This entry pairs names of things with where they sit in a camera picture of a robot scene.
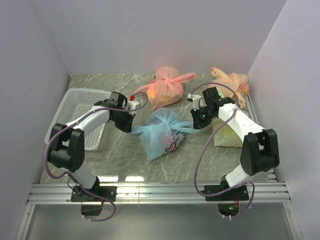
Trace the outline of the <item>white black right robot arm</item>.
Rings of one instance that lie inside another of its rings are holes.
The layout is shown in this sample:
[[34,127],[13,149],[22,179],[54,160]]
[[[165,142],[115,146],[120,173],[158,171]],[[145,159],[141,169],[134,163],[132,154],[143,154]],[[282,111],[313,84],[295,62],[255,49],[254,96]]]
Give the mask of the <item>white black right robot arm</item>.
[[231,200],[237,195],[238,188],[248,184],[254,176],[279,166],[277,133],[263,128],[245,115],[239,108],[237,97],[222,97],[216,87],[210,87],[201,95],[189,93],[187,99],[193,104],[190,113],[195,129],[201,130],[212,119],[218,118],[222,126],[228,125],[242,142],[240,164],[221,179],[222,186],[217,195]]

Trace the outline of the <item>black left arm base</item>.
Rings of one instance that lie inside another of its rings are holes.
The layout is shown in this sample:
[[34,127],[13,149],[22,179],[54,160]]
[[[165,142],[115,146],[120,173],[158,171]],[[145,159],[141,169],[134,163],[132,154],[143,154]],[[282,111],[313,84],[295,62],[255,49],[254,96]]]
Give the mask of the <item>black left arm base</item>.
[[[116,213],[116,186],[100,186],[95,193],[89,190],[84,190],[78,185],[75,185],[72,189],[70,201],[72,203],[81,203],[81,215],[83,218],[92,222],[102,222],[111,219]],[[104,204],[110,203],[113,210],[110,216],[97,219],[103,210]]]

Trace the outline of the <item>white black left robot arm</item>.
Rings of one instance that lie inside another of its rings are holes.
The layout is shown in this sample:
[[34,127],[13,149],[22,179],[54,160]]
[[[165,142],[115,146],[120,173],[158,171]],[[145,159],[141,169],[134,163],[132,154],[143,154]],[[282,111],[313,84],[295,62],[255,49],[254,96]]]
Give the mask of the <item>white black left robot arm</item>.
[[72,193],[95,201],[101,195],[100,180],[85,164],[85,139],[99,126],[113,122],[124,133],[132,130],[135,112],[141,108],[135,96],[112,91],[110,96],[96,102],[84,115],[67,124],[55,124],[44,152],[44,166],[52,164],[64,169],[65,175],[75,182]]

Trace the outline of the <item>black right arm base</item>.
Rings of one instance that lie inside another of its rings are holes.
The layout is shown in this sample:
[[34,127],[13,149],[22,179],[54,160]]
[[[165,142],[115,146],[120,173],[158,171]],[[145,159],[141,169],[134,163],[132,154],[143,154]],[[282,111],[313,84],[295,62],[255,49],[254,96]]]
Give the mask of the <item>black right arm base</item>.
[[250,199],[246,185],[229,188],[225,180],[222,180],[219,185],[205,185],[200,193],[207,202],[218,202],[218,212],[222,217],[228,217],[229,219],[240,215],[240,201],[248,201]]

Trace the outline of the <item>blue printed plastic bag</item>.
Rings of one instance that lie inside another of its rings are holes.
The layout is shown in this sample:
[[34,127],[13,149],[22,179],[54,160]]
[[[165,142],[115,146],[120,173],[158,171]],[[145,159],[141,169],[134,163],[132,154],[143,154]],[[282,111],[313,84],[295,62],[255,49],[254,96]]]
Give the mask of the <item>blue printed plastic bag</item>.
[[142,148],[149,161],[177,149],[187,134],[195,134],[193,122],[185,120],[171,108],[156,109],[144,126],[136,126],[132,135],[139,137]]

